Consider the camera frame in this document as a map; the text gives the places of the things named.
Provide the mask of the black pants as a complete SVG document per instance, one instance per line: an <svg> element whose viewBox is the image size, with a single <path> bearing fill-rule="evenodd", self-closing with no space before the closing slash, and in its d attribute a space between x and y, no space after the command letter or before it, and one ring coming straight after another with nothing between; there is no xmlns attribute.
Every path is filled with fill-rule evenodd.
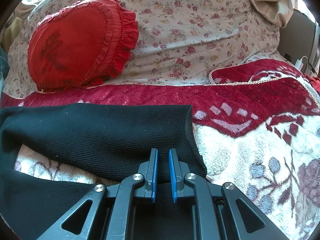
<svg viewBox="0 0 320 240"><path fill-rule="evenodd" d="M205 176L190 105L112 106L75 103L1 110L1 215L21 239L37 239L91 185L35 178L14 169L22 145L100 178L121 181L158 151L154 204L137 207L135 239L192 239L191 209L174 204L168 153Z"/></svg>

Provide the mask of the red and white plush blanket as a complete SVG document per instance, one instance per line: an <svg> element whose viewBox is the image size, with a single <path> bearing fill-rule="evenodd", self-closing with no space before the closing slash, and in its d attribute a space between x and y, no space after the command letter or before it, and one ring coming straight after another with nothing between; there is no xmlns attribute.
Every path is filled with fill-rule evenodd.
<svg viewBox="0 0 320 240"><path fill-rule="evenodd" d="M319 223L318 93L291 64L272 59L217 69L209 79L3 93L2 106L191 105L209 181L235 183L289 239L309 239Z"/></svg>

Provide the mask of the red heart-shaped ruffled pillow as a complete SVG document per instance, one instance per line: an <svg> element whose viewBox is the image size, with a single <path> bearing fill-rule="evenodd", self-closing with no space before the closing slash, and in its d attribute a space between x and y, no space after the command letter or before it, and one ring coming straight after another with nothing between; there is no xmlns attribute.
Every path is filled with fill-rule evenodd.
<svg viewBox="0 0 320 240"><path fill-rule="evenodd" d="M118 0L84 0L47 15L29 41L27 65L40 91L96 86L122 74L139 38Z"/></svg>

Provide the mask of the floral beige quilt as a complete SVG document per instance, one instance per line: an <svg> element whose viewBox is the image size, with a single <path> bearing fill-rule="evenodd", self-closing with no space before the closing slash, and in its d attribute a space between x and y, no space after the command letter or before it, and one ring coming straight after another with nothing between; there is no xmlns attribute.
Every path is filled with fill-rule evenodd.
<svg viewBox="0 0 320 240"><path fill-rule="evenodd" d="M4 93L25 98L37 90L27 70L27 47L46 15L81 0L44 0L29 15L9 49ZM217 68L259 59L282 60L279 28L250 0L118 0L134 11L139 39L120 77L112 83L208 83Z"/></svg>

